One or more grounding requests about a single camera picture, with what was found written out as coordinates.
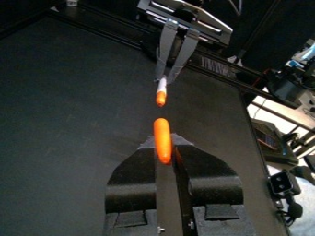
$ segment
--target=metal rod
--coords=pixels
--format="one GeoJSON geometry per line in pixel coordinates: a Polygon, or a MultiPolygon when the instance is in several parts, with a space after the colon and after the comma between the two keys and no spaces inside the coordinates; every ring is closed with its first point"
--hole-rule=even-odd
{"type": "Polygon", "coordinates": [[[299,128],[299,125],[296,125],[292,130],[290,131],[290,134],[299,128]]]}
{"type": "Polygon", "coordinates": [[[254,69],[251,69],[246,66],[239,66],[239,65],[231,63],[230,61],[227,61],[226,58],[222,58],[219,55],[215,55],[214,53],[210,53],[210,52],[204,53],[199,49],[196,49],[196,54],[216,60],[222,64],[230,66],[231,68],[239,70],[240,72],[244,72],[244,73],[252,75],[254,77],[259,77],[262,79],[266,79],[264,74],[262,72],[259,72],[259,71],[256,71],[256,70],[254,70],[254,69]]]}
{"type": "Polygon", "coordinates": [[[202,68],[196,65],[188,64],[187,67],[191,68],[192,70],[198,71],[199,73],[215,78],[216,80],[219,80],[222,82],[226,82],[227,84],[230,84],[231,86],[239,88],[240,90],[247,91],[252,94],[260,95],[263,98],[283,104],[283,102],[278,98],[275,98],[270,93],[267,93],[267,92],[262,91],[260,89],[247,85],[246,83],[240,82],[239,80],[232,79],[230,77],[224,77],[224,76],[216,74],[214,71],[211,71],[208,69],[204,69],[204,68],[202,68]]]}
{"type": "Polygon", "coordinates": [[[119,41],[120,43],[133,47],[136,50],[141,49],[139,42],[131,41],[129,39],[125,39],[125,38],[120,37],[119,35],[115,35],[112,33],[104,32],[100,29],[89,27],[87,24],[77,22],[73,18],[69,18],[69,17],[56,13],[55,11],[48,12],[48,17],[55,18],[55,19],[73,25],[75,27],[88,31],[99,36],[103,36],[107,39],[111,39],[113,41],[119,41]]]}
{"type": "Polygon", "coordinates": [[[112,20],[115,20],[116,22],[119,22],[121,25],[128,26],[131,28],[133,28],[135,30],[139,30],[141,32],[147,32],[147,33],[152,33],[154,31],[150,30],[148,28],[143,27],[141,25],[133,23],[131,20],[120,18],[112,14],[109,14],[108,12],[101,11],[99,8],[89,6],[88,4],[84,4],[79,1],[77,6],[80,8],[83,8],[84,10],[92,12],[93,14],[104,17],[104,18],[111,18],[112,20]]]}
{"type": "Polygon", "coordinates": [[[23,18],[20,21],[15,22],[13,24],[5,26],[3,30],[0,30],[0,40],[4,39],[8,35],[15,33],[16,31],[21,30],[24,27],[43,19],[45,16],[45,12],[36,13],[35,15],[29,16],[28,18],[23,18]]]}
{"type": "Polygon", "coordinates": [[[271,110],[270,108],[260,106],[260,104],[258,104],[256,102],[252,101],[252,104],[258,107],[260,107],[263,110],[266,110],[267,112],[270,112],[271,114],[276,115],[278,117],[280,117],[282,119],[284,119],[286,121],[294,123],[295,125],[298,125],[299,127],[303,127],[304,129],[308,130],[310,133],[315,134],[315,130],[308,128],[306,125],[298,123],[296,121],[294,121],[290,117],[286,117],[283,114],[280,114],[279,112],[275,112],[274,110],[271,110]]]}
{"type": "Polygon", "coordinates": [[[296,157],[300,156],[303,153],[306,153],[307,151],[310,151],[311,149],[314,149],[315,146],[315,139],[312,139],[308,143],[306,147],[300,147],[300,149],[298,149],[298,151],[295,152],[296,157]]]}
{"type": "Polygon", "coordinates": [[[314,128],[312,131],[308,132],[300,139],[302,139],[303,141],[307,141],[307,140],[310,140],[310,139],[314,137],[314,135],[315,135],[315,128],[314,128]]]}

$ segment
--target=black mat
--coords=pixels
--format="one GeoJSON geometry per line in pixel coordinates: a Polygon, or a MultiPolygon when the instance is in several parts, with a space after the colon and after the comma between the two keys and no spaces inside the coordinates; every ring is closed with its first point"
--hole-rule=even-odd
{"type": "Polygon", "coordinates": [[[183,70],[159,109],[146,55],[49,18],[0,54],[0,235],[101,235],[105,183],[159,116],[240,175],[259,235],[286,235],[238,89],[183,70]]]}

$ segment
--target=black plastic bracket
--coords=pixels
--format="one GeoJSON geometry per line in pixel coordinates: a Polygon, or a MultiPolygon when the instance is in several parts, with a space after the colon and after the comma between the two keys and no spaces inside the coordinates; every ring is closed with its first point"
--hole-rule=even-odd
{"type": "Polygon", "coordinates": [[[171,221],[178,216],[182,224],[174,227],[182,234],[175,235],[255,235],[235,171],[180,136],[172,134],[172,141],[174,163],[166,171],[159,169],[154,138],[115,169],[105,193],[105,235],[170,235],[160,224],[163,218],[171,221]],[[159,179],[170,170],[176,178],[159,179]],[[178,185],[174,199],[180,201],[180,214],[167,211],[166,201],[174,199],[166,200],[160,191],[171,180],[178,185]]]}

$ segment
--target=equipment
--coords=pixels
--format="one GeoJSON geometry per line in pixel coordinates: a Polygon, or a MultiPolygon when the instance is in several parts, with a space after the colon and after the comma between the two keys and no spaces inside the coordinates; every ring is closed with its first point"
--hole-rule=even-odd
{"type": "Polygon", "coordinates": [[[279,132],[272,123],[258,119],[252,119],[251,122],[256,138],[260,142],[260,150],[264,160],[271,165],[274,165],[274,163],[280,165],[282,169],[291,169],[291,167],[298,165],[299,160],[291,151],[288,136],[279,132]]]}
{"type": "Polygon", "coordinates": [[[284,217],[290,217],[286,222],[291,225],[295,219],[300,218],[303,215],[303,208],[294,201],[294,196],[300,194],[299,184],[292,174],[287,171],[272,175],[270,177],[270,184],[274,195],[279,198],[284,198],[290,205],[288,212],[282,210],[279,212],[284,214],[284,217]]]}
{"type": "Polygon", "coordinates": [[[172,18],[183,30],[195,29],[200,32],[199,39],[210,44],[227,46],[231,27],[224,24],[199,6],[182,0],[140,0],[137,8],[155,24],[164,25],[172,18]]]}
{"type": "Polygon", "coordinates": [[[290,103],[294,108],[300,106],[299,98],[306,90],[315,89],[315,56],[307,61],[306,66],[294,64],[283,66],[280,71],[268,70],[267,88],[274,96],[290,103]]]}
{"type": "Polygon", "coordinates": [[[171,162],[159,161],[160,125],[108,181],[105,235],[256,235],[236,172],[176,134],[171,162]]]}
{"type": "MultiPolygon", "coordinates": [[[[40,13],[35,18],[29,16],[29,21],[17,22],[15,28],[3,34],[8,36],[29,22],[36,22],[9,35],[0,48],[8,65],[1,67],[4,191],[12,193],[1,201],[7,219],[1,225],[4,233],[24,234],[27,231],[41,235],[45,231],[53,235],[97,235],[103,227],[103,186],[117,166],[105,189],[109,197],[105,199],[105,212],[119,212],[107,221],[115,226],[113,231],[141,230],[133,233],[141,235],[147,230],[147,235],[154,235],[170,233],[174,227],[204,235],[219,230],[224,230],[222,234],[226,235],[234,232],[239,235],[255,232],[259,235],[286,235],[287,228],[282,217],[275,214],[276,208],[263,181],[266,169],[235,87],[255,90],[234,79],[210,74],[198,63],[188,61],[182,80],[167,93],[172,102],[166,109],[158,109],[154,100],[148,99],[156,91],[148,81],[154,78],[154,63],[140,52],[141,36],[151,26],[116,18],[81,2],[77,8],[56,9],[59,12],[40,13]],[[29,108],[43,115],[29,115],[29,108]],[[196,144],[174,142],[174,150],[179,151],[176,157],[182,157],[184,163],[175,161],[178,166],[166,166],[158,162],[155,172],[154,147],[143,147],[136,151],[139,156],[119,166],[131,157],[139,140],[146,140],[151,133],[148,122],[162,116],[167,116],[176,131],[196,144]],[[192,192],[194,207],[200,206],[196,210],[188,208],[194,209],[194,215],[191,211],[184,215],[190,218],[182,218],[180,201],[172,198],[179,196],[178,192],[184,193],[174,188],[182,186],[176,184],[179,175],[174,174],[174,170],[182,170],[180,167],[187,169],[183,173],[187,173],[191,183],[191,187],[183,185],[188,195],[182,196],[190,196],[192,192]],[[162,177],[156,182],[155,173],[162,177]],[[163,184],[164,178],[172,180],[170,185],[163,184]],[[15,204],[17,196],[25,199],[19,205],[15,204]],[[216,203],[207,204],[206,198],[216,203]],[[164,210],[178,215],[170,218],[164,210]]],[[[128,13],[132,11],[121,5],[119,9],[127,9],[128,13]]],[[[176,42],[186,36],[186,29],[178,27],[176,42]]],[[[224,47],[224,38],[220,39],[215,33],[204,43],[199,35],[198,41],[200,46],[212,43],[224,47]]]]}

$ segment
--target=black holder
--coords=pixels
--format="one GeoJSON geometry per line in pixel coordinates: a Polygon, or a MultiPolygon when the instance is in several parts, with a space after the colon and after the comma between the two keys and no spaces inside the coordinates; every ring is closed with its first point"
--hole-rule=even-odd
{"type": "Polygon", "coordinates": [[[298,83],[299,73],[290,72],[283,76],[275,70],[268,70],[266,76],[268,78],[267,88],[270,93],[296,109],[302,105],[299,98],[306,91],[298,83]]]}
{"type": "Polygon", "coordinates": [[[150,139],[115,169],[105,235],[256,235],[232,168],[182,137],[172,141],[171,166],[158,161],[150,139]]]}

